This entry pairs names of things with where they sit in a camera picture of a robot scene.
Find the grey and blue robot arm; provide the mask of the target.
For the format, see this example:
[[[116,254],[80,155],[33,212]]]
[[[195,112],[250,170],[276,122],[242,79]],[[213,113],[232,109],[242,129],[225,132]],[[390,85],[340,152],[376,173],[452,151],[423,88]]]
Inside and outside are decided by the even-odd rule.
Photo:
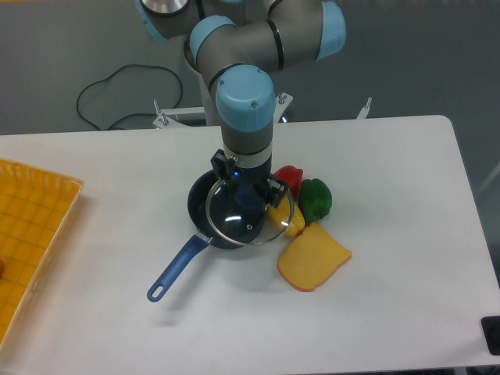
[[[218,178],[239,180],[278,205],[286,186],[271,175],[276,99],[270,74],[339,52],[347,27],[332,1],[267,1],[266,18],[249,23],[242,1],[138,1],[149,34],[187,38],[185,58],[210,97],[206,112],[220,125]]]

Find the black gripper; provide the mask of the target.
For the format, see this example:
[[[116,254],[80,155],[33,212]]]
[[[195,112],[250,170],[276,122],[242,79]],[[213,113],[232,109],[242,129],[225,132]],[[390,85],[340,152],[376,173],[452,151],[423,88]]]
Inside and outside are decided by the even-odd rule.
[[[258,191],[266,190],[266,203],[278,207],[287,194],[288,184],[277,177],[270,177],[271,160],[270,149],[244,155],[225,148],[217,150],[210,162],[217,179],[248,185]]]

